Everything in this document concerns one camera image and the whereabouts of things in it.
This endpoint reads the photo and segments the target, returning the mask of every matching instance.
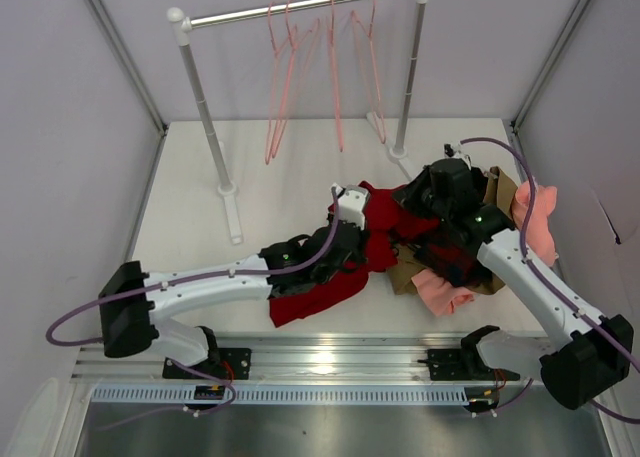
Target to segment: pink towel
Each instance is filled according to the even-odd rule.
[[[529,183],[518,187],[511,203],[513,221],[518,229],[522,228],[524,216],[529,208]],[[538,186],[536,203],[529,221],[527,244],[547,265],[556,260],[556,248],[549,232],[548,218],[556,207],[558,189],[556,187]],[[431,269],[424,269],[414,275],[411,281],[415,284],[420,298],[435,316],[451,315],[455,308],[473,301],[473,292],[465,287],[454,287]]]

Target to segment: gray floor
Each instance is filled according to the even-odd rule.
[[[98,431],[153,407],[92,404],[76,457],[608,456],[588,407],[571,412],[530,390],[498,418],[446,407],[237,405],[199,419],[165,412]]]

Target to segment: gray wall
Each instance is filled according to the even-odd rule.
[[[596,0],[522,135],[542,183],[559,187],[552,223],[567,278],[606,313],[622,312],[632,321],[635,355],[640,354],[638,22],[637,0]],[[635,417],[639,386],[633,372],[618,387],[622,407]],[[629,429],[640,454],[640,433]]]
[[[82,0],[2,0],[0,21],[3,449],[39,386],[70,375],[77,350],[45,329],[121,261],[157,136]]]
[[[166,120],[193,120],[197,112],[165,14],[179,6],[187,15],[221,13],[287,0],[105,0]],[[510,118],[575,0],[430,0],[416,77],[415,116]],[[367,111],[354,58],[349,12],[368,19],[370,3],[336,9],[337,52],[343,114]],[[415,0],[379,0],[378,61],[388,115],[398,115],[411,40]],[[292,23],[309,26],[327,9],[298,13]],[[283,17],[274,18],[283,36]],[[272,55],[264,19],[202,29],[194,51],[214,118],[264,118]],[[318,48],[297,116],[332,117],[326,41]]]

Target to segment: white table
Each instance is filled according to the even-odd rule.
[[[291,121],[278,157],[264,164],[266,121],[215,123],[225,144],[245,241],[231,245],[218,178],[200,122],[174,122],[149,197],[134,252],[147,271],[178,271],[223,264],[274,242],[326,225],[330,186],[367,180],[378,188],[406,182],[389,162],[365,119],[343,121],[345,150],[338,151],[333,120]],[[387,121],[395,135],[396,121]],[[499,119],[410,119],[406,146],[415,164],[443,157],[443,145],[472,136],[507,137]],[[490,144],[468,146],[475,164],[499,165],[517,178],[509,154]],[[521,335],[544,335],[531,313],[508,289],[480,295],[452,316],[435,317],[418,296],[395,296],[385,274],[372,274],[358,295],[325,312],[275,329],[268,302],[211,306],[178,318],[216,332],[325,332],[376,335],[466,333],[486,324]]]

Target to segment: red cloth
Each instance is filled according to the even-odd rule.
[[[306,294],[271,299],[269,315],[276,327],[333,307],[364,289],[369,272],[384,272],[396,265],[398,260],[389,233],[408,241],[439,224],[438,219],[419,219],[402,209],[391,197],[396,189],[375,189],[368,182],[361,182],[360,187],[370,193],[364,209],[369,231],[365,248],[367,263],[352,273],[338,272],[330,282],[316,285]]]

